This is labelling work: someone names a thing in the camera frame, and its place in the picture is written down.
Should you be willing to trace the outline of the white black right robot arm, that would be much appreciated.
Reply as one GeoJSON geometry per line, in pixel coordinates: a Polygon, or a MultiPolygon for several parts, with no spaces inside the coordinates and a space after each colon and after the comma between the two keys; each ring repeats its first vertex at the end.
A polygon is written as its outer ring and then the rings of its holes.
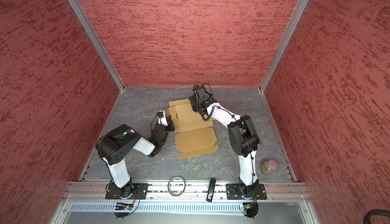
{"type": "Polygon", "coordinates": [[[235,114],[218,103],[211,91],[207,91],[207,84],[195,84],[193,95],[189,97],[191,107],[203,121],[217,120],[227,128],[230,145],[239,158],[239,181],[246,187],[254,187],[258,182],[255,156],[260,144],[252,119],[248,115],[235,114]]]}

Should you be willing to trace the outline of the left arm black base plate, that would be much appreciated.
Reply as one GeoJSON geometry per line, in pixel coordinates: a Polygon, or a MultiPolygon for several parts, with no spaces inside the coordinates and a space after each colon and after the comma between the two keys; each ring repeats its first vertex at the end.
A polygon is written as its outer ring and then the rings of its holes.
{"type": "Polygon", "coordinates": [[[113,182],[106,185],[107,200],[131,200],[138,198],[144,200],[148,191],[147,183],[128,183],[124,187],[119,188],[113,182]]]}

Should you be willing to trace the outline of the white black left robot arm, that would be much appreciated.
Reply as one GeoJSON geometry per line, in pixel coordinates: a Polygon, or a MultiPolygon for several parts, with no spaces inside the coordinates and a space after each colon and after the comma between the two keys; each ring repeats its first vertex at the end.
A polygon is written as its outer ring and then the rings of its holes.
{"type": "Polygon", "coordinates": [[[99,157],[106,163],[111,185],[120,192],[130,193],[131,177],[128,173],[125,158],[131,150],[136,150],[148,157],[155,157],[165,144],[169,132],[175,131],[172,122],[156,124],[146,139],[132,127],[122,124],[105,134],[96,143],[99,157]]]}

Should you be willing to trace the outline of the brown cardboard box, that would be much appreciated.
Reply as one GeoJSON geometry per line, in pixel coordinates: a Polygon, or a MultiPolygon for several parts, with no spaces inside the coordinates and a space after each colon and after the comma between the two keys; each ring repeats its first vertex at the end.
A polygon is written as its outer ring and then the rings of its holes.
{"type": "Polygon", "coordinates": [[[201,115],[193,112],[189,99],[170,102],[167,115],[171,116],[175,127],[179,158],[189,159],[218,151],[213,119],[202,120],[201,115]]]}

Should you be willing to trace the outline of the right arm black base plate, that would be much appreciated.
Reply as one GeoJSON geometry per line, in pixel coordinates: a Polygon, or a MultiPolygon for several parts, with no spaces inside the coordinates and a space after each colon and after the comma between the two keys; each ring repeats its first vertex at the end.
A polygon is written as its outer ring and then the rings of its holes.
{"type": "Polygon", "coordinates": [[[251,186],[228,183],[225,187],[228,200],[267,200],[265,186],[260,183],[251,186]]]}

